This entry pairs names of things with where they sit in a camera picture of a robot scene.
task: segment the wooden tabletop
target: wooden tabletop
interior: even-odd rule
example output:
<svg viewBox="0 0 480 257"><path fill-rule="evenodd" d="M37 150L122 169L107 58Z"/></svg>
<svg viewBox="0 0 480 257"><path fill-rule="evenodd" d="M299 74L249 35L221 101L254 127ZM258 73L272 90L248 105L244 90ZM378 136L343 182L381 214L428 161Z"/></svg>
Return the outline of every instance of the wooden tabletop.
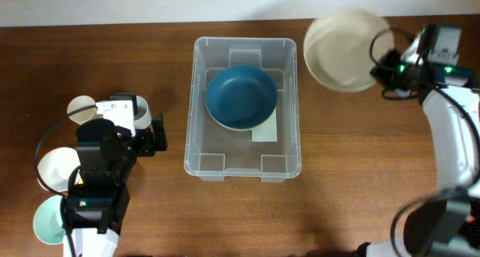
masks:
<svg viewBox="0 0 480 257"><path fill-rule="evenodd" d="M387 18L418 31L463 26L460 66L480 73L480 16ZM38 185L34 149L71 99L131 91L163 112L168 151L139 158L116 256L288 256L354 250L382 241L396 210L435 190L428 121L417 101L391 102L381 87L330 91L308 73L303 36L311 20L0 28L0 256L60 256L33 232L50 194ZM201 36L289 37L298 45L301 174L201 181L184 170L194 42ZM42 154L74 148L68 121Z"/></svg>

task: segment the green light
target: green light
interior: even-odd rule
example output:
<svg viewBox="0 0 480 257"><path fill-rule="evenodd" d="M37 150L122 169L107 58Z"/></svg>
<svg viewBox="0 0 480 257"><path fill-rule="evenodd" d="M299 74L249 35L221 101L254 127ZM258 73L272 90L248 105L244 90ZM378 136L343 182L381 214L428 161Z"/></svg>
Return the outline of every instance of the green light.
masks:
<svg viewBox="0 0 480 257"><path fill-rule="evenodd" d="M444 67L443 70L444 70L446 73L451 73L451 72L453 71L453 67L447 66L447 67Z"/></svg>

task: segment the blue bowl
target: blue bowl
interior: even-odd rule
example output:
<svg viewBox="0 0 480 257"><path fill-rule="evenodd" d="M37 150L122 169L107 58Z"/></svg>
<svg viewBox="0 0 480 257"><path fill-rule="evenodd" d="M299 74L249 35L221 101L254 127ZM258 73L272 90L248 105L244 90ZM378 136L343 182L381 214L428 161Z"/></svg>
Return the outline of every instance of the blue bowl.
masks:
<svg viewBox="0 0 480 257"><path fill-rule="evenodd" d="M210 81L205 102L216 122L231 130L250 130L266 121L277 106L277 86L258 67L237 65Z"/></svg>

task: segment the wooden table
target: wooden table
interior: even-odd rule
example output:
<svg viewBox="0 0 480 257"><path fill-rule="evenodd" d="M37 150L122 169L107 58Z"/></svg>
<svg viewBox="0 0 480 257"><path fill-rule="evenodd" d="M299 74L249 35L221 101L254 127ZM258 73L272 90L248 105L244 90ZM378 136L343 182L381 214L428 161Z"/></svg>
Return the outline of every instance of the wooden table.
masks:
<svg viewBox="0 0 480 257"><path fill-rule="evenodd" d="M480 73L480 16L387 19L418 31L463 26L460 63ZM60 256L32 229L50 194L38 185L35 146L71 99L122 91L163 112L168 151L139 158L116 256L288 256L354 250L382 241L396 210L435 190L428 121L416 101L391 102L381 87L329 91L308 73L311 20L0 28L0 256ZM281 184L258 178L201 181L183 166L194 41L201 36L289 37L298 45L303 170ZM43 150L74 147L69 121Z"/></svg>

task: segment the white wall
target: white wall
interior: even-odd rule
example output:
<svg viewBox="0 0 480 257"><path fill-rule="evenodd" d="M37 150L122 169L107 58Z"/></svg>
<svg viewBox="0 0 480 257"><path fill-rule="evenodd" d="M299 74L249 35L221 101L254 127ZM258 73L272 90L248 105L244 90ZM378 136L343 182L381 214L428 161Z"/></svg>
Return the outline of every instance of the white wall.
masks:
<svg viewBox="0 0 480 257"><path fill-rule="evenodd" d="M296 19L340 7L385 16L480 13L480 0L0 0L0 26Z"/></svg>

